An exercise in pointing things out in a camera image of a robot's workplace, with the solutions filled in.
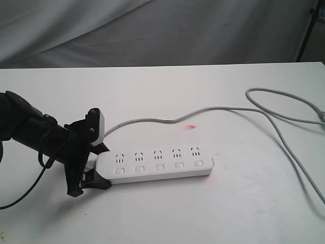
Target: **white power strip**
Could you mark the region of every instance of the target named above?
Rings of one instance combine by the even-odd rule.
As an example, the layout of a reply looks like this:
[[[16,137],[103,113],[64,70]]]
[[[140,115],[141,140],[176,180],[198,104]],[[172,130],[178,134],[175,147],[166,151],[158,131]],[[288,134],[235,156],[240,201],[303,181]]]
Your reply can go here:
[[[96,171],[112,184],[209,175],[214,162],[204,146],[161,147],[99,154]]]

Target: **white cloth backdrop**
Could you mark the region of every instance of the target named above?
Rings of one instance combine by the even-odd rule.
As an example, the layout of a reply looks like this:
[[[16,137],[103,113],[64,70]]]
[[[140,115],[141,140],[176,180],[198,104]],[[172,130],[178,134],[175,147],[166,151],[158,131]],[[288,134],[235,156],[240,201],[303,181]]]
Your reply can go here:
[[[294,62],[317,0],[0,2],[0,67]]]

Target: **power strip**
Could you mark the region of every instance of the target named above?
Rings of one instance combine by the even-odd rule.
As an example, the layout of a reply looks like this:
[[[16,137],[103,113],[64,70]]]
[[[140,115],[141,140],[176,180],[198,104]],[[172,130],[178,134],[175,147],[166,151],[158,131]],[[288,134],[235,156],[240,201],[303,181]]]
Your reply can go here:
[[[206,147],[182,146],[99,154],[96,171],[111,183],[209,175],[214,162]]]

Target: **white table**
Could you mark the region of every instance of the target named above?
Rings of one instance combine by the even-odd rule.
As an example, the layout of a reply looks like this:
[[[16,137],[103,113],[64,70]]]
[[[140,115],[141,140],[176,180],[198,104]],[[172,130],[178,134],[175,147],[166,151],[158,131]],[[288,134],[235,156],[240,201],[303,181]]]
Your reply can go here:
[[[244,93],[255,86],[290,92],[325,109],[321,63],[0,70],[0,78],[2,92],[20,94],[61,125],[83,119],[92,107],[102,110],[107,129],[206,106],[253,107]],[[297,101],[252,96],[281,113],[317,119]],[[274,129],[260,114],[241,114],[211,111],[176,125],[135,124],[105,139],[110,150],[134,147],[134,141],[143,147],[206,143],[216,158],[208,177],[85,190],[73,198],[66,195],[62,164],[55,163],[26,199],[0,211],[0,243],[321,243],[325,222],[311,211],[290,162],[266,134],[278,140]],[[325,192],[325,131],[276,123]],[[16,200],[41,171],[35,151],[13,140],[4,149],[0,205]]]

